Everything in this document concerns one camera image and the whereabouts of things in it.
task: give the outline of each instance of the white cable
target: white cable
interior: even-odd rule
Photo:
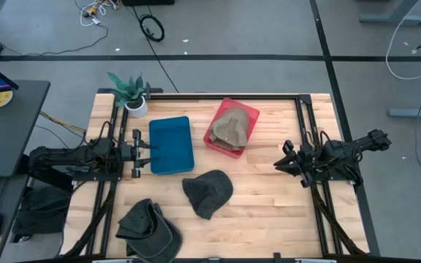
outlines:
[[[398,79],[401,79],[401,80],[416,80],[416,79],[420,79],[421,78],[421,76],[416,76],[416,77],[401,77],[401,76],[398,76],[396,73],[394,73],[392,71],[391,67],[389,66],[389,61],[387,60],[387,57],[389,57],[389,52],[391,51],[392,42],[394,41],[395,34],[398,32],[398,29],[401,27],[402,23],[405,21],[405,19],[407,18],[407,16],[415,8],[416,5],[417,5],[417,3],[415,3],[415,5],[410,9],[410,11],[406,15],[404,15],[404,17],[402,18],[402,21],[398,24],[398,27],[395,28],[394,34],[392,34],[391,42],[389,43],[389,47],[388,47],[387,53],[386,53],[386,65],[387,65],[387,68],[389,69],[389,71],[391,72],[391,74],[394,77],[396,77]]]
[[[96,0],[96,1],[95,1],[94,3],[92,3],[92,4],[88,4],[88,5],[86,5],[86,6],[84,6],[84,7],[81,9],[81,11],[80,11],[80,25],[81,25],[81,26],[92,26],[92,25],[95,25],[95,22],[92,22],[92,23],[89,23],[89,24],[84,24],[82,21],[83,21],[83,14],[84,14],[84,10],[85,10],[87,7],[90,7],[90,6],[95,5],[95,4],[97,3],[97,1],[99,1],[99,0]],[[100,14],[102,14],[102,15],[106,15],[106,14],[107,14],[107,10],[106,10],[103,6],[111,7],[111,4],[101,3],[101,4],[99,5]]]

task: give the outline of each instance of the blue tray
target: blue tray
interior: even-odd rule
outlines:
[[[194,168],[189,118],[186,116],[149,123],[151,171],[157,175],[189,172]]]

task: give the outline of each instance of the black cap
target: black cap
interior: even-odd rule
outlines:
[[[221,170],[212,170],[195,179],[183,179],[183,190],[195,213],[211,219],[233,194],[232,181]]]
[[[136,203],[118,223],[116,237],[126,240],[127,256],[137,254],[148,262],[171,262],[181,247],[181,233],[150,199]]]

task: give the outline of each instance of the black metal frame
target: black metal frame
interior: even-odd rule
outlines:
[[[102,88],[99,89],[98,93],[100,94],[108,94],[111,93],[110,89]],[[313,105],[311,103],[311,96],[309,94],[151,94],[151,100],[170,100],[170,99],[208,99],[208,100],[221,100],[224,98],[231,98],[231,99],[254,99],[254,100],[261,100],[261,99],[269,99],[269,100],[293,100],[295,103],[295,108],[297,110],[297,119],[298,119],[298,125],[300,127],[300,133],[302,137],[303,143],[309,143],[308,141],[308,134],[306,130],[305,125],[305,119],[303,117],[303,104],[306,106],[306,109],[308,111],[308,120],[310,123],[310,130],[312,134],[316,134],[317,127],[316,127],[316,121],[314,117],[314,110]],[[118,108],[113,107],[112,109],[112,117],[111,117],[111,123],[113,124],[111,129],[109,130],[108,136],[112,136],[114,133],[115,128],[115,121],[118,114]],[[123,116],[121,119],[121,129],[120,129],[120,135],[118,138],[118,141],[121,142],[124,140],[124,134],[126,131],[126,123],[127,123],[127,115],[128,112],[126,109],[123,111]],[[317,136],[313,136],[314,142],[319,143],[319,138]],[[117,182],[111,182],[110,183],[110,192],[115,193],[116,192],[116,186]],[[104,183],[99,182],[99,187],[97,188],[96,197],[95,197],[95,204],[94,204],[94,212],[93,217],[98,213],[99,209],[99,203],[102,201],[103,196],[103,190],[104,190]],[[328,183],[325,183],[323,186],[324,188],[324,194],[325,199],[327,200],[327,209],[329,211],[334,211],[332,197],[330,195],[330,189]],[[315,197],[315,192],[313,189],[311,189],[311,195]],[[329,254],[329,249],[327,247],[327,238],[325,234],[325,228],[323,224],[322,219],[322,213],[319,210],[319,208],[316,206],[316,203],[313,198],[313,204],[314,204],[314,212],[316,217],[316,226],[318,229],[318,235],[319,235],[319,244],[321,246],[322,255]],[[106,215],[105,215],[105,224],[104,229],[102,233],[102,243],[100,246],[100,254],[105,255],[107,252],[107,244],[108,239],[110,237],[110,226],[111,226],[111,218],[113,216],[113,207],[111,207]],[[335,252],[337,254],[342,253],[341,249],[341,241],[339,240],[337,234],[333,230],[333,237],[334,237],[334,244],[335,244]],[[86,255],[91,255],[93,252],[94,247],[94,238],[95,234],[92,235],[86,250]],[[176,259],[175,262],[189,262],[189,261],[207,261],[208,259]],[[220,259],[221,261],[225,262],[240,262],[240,260],[243,260],[244,262],[274,262],[274,258],[268,258],[268,259]],[[293,262],[293,259],[283,259],[283,262]]]

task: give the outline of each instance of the black desk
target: black desk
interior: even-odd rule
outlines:
[[[14,97],[8,105],[0,108],[0,175],[2,176],[12,175],[17,169],[50,87],[48,81],[15,82],[19,85],[19,90],[14,92]],[[3,215],[0,256],[28,179],[28,175],[0,178],[0,213]],[[4,193],[1,195],[6,180]]]

